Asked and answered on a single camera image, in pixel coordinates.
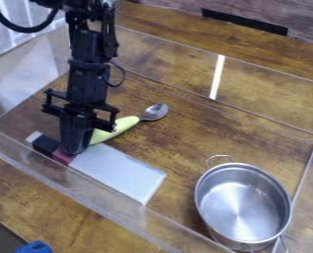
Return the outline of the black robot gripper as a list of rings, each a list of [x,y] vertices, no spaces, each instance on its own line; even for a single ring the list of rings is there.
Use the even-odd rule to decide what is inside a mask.
[[[107,103],[111,66],[76,59],[69,65],[66,91],[46,91],[44,112],[60,117],[61,148],[74,155],[89,146],[96,128],[116,130],[120,110]]]

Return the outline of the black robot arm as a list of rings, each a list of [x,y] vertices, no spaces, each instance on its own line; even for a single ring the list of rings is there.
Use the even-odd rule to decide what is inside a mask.
[[[65,92],[49,89],[44,112],[60,118],[61,149],[81,153],[94,130],[116,130],[120,110],[107,103],[112,59],[119,56],[116,6],[109,0],[32,0],[65,11],[72,58]]]

